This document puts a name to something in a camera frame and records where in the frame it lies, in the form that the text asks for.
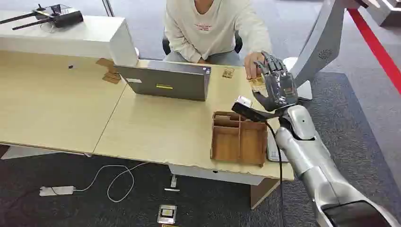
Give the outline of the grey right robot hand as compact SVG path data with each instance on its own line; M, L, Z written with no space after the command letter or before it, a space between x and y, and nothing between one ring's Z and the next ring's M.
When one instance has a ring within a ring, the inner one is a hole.
M261 70L263 79L262 89L253 91L255 99L269 112L296 105L298 94L293 75L281 59L265 51L262 55L263 62L254 62L255 66Z

